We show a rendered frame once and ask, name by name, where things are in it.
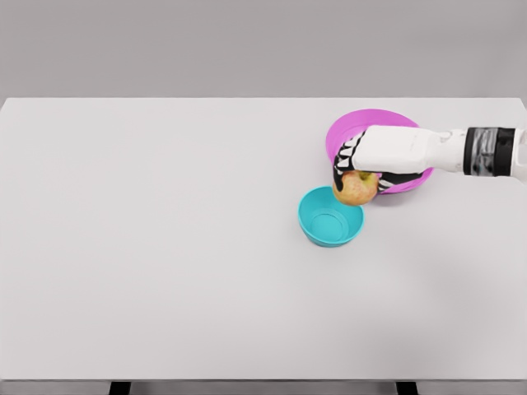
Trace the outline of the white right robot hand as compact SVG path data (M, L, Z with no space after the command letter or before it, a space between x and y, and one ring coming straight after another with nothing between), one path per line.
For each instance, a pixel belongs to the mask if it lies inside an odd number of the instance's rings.
M412 127L373 125L348 138L333 156L333 181L343 191L343 176L359 170L378 177L380 194L403 193L427 181L434 169L423 162L426 141Z

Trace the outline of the red yellow apple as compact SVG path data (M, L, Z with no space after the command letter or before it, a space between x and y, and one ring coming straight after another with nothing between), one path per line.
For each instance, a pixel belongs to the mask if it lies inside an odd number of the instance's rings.
M334 196L348 206L360 206L371 201L377 194L379 177L375 173L363 171L348 171L343 173L341 178L342 186L333 183L332 189Z

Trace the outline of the pink plate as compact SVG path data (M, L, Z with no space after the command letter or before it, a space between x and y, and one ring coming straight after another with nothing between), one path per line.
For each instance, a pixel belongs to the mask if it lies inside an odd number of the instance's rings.
M345 114L333 123L326 134L325 148L332 166L342 144L359 136L371 125L418 127L410 118L384 109L360 109ZM415 189L424 184L433 171L433 168L428 168L419 175L396 174L394 183L391 178L386 178L386 174L378 174L378 194L404 193Z

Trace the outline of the blue bowl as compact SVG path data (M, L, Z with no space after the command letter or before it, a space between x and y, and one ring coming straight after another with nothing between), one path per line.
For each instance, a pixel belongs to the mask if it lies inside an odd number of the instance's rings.
M346 206L333 195L330 186L313 188L301 198L297 208L299 225L305 236L321 247L342 246L362 231L362 206Z

